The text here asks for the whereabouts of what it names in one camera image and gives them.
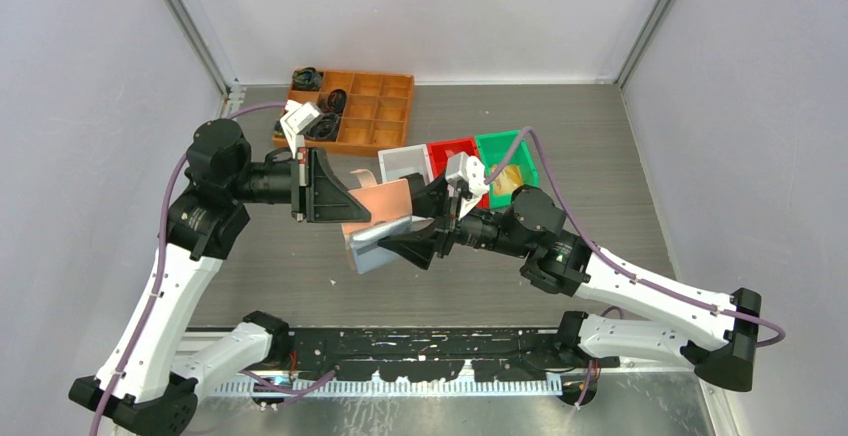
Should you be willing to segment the pink leather card holder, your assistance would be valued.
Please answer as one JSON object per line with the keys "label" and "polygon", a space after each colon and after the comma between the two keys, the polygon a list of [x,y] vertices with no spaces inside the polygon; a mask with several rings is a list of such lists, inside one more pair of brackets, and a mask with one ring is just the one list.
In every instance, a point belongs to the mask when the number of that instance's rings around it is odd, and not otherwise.
{"label": "pink leather card holder", "polygon": [[365,222],[343,223],[341,231],[351,267],[358,274],[365,274],[401,259],[378,242],[411,229],[410,186],[406,179],[378,184],[367,169],[355,169],[351,173],[357,178],[359,187],[352,189],[350,194],[364,205],[370,217]]}

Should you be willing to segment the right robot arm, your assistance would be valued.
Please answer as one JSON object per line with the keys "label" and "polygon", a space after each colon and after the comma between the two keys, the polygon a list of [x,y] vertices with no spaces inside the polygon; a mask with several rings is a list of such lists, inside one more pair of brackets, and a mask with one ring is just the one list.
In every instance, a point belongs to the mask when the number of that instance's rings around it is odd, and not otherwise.
{"label": "right robot arm", "polygon": [[566,214],[542,189],[523,185],[503,211],[474,208],[459,215],[460,200],[444,178],[413,195],[428,226],[384,237],[379,246],[428,269],[456,245],[517,257],[522,277],[554,295],[616,306],[635,321],[581,311],[563,315],[554,340],[558,359],[577,367],[592,360],[635,357],[693,370],[700,379],[748,392],[753,377],[762,297],[692,287],[653,273],[565,229]]}

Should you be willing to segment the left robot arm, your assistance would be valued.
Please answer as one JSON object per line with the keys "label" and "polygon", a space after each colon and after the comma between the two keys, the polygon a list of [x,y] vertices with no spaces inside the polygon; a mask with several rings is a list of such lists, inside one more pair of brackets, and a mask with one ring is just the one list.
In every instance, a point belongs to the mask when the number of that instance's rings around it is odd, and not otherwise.
{"label": "left robot arm", "polygon": [[151,276],[106,363],[74,381],[70,399],[135,435],[178,435],[199,403],[242,370],[291,358],[288,324],[254,311],[186,361],[176,358],[192,314],[249,223],[250,204],[283,204],[310,223],[367,222],[367,208],[332,172],[324,150],[252,158],[240,125],[201,125],[175,169],[186,189],[167,192]]}

